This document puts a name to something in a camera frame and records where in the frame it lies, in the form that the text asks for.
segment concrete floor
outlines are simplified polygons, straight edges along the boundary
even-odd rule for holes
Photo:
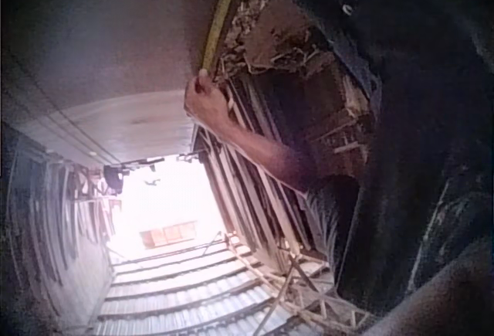
[[[5,0],[2,119],[91,167],[188,151],[216,2]]]

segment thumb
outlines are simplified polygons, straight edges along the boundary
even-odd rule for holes
[[[211,77],[209,77],[208,70],[205,68],[199,70],[198,83],[206,94],[210,94],[215,88],[215,85],[211,81]]]

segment cable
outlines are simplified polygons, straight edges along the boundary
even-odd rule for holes
[[[12,53],[10,48],[5,46],[5,49],[7,50],[8,54],[12,57],[14,60],[15,64],[19,67],[19,69],[26,75],[34,84],[34,87],[49,101],[49,103],[67,120],[69,123],[74,126],[81,134],[83,134],[85,137],[87,137],[90,141],[92,141],[100,150],[106,152],[111,158],[117,161],[118,164],[121,164],[122,161],[119,160],[117,157],[115,157],[112,153],[110,153],[106,148],[104,148],[100,143],[95,141],[88,133],[86,133],[83,129],[81,129],[75,122],[73,122],[69,117],[65,115],[65,113],[56,105],[56,103],[49,97],[49,95],[44,91],[43,88],[41,88],[41,85],[38,83],[38,80],[34,77],[34,75],[29,72],[29,70],[21,63],[19,58]]]
[[[66,141],[67,143],[69,143],[72,147],[74,147],[77,151],[81,152],[82,154],[88,154],[88,152],[82,150],[81,148],[77,147],[74,143],[72,142],[68,142],[66,137],[63,137],[62,135],[60,135],[59,133],[55,132],[51,127],[48,127],[46,124],[44,124],[43,122],[41,122],[41,120],[37,117],[34,116],[34,114],[31,112],[31,110],[23,103],[21,103],[17,98],[15,98],[11,93],[9,93],[7,90],[3,90],[3,92],[5,94],[7,94],[8,97],[10,97],[12,99],[12,101],[18,106],[20,107],[21,109],[23,109],[31,118],[33,118],[34,120],[36,120],[37,122],[39,122],[40,125],[42,125],[45,129],[47,129],[49,132],[51,132],[52,134],[54,134],[55,136],[57,136],[59,139],[62,139],[64,141]],[[60,127],[64,132],[66,132],[68,135],[70,135],[71,137],[73,137],[75,140],[77,140],[79,143],[81,143],[84,147],[86,147],[87,149],[90,149],[89,146],[87,146],[85,143],[83,143],[80,139],[78,139],[77,137],[75,137],[73,134],[71,134],[67,129],[63,128],[62,125],[60,125],[59,123],[57,123],[55,120],[53,120],[50,116],[47,116],[47,118],[49,118],[55,125],[57,125],[58,127]],[[102,158],[105,162],[108,162],[107,159],[104,159],[102,156],[100,156],[100,158]]]

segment hand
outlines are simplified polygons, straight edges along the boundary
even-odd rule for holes
[[[231,124],[228,104],[220,89],[213,84],[207,70],[188,82],[185,89],[184,109],[200,125],[221,136],[222,130]]]

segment corrugated wall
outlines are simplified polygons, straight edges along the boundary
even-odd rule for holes
[[[2,326],[82,334],[111,281],[91,202],[72,165],[2,123]]]

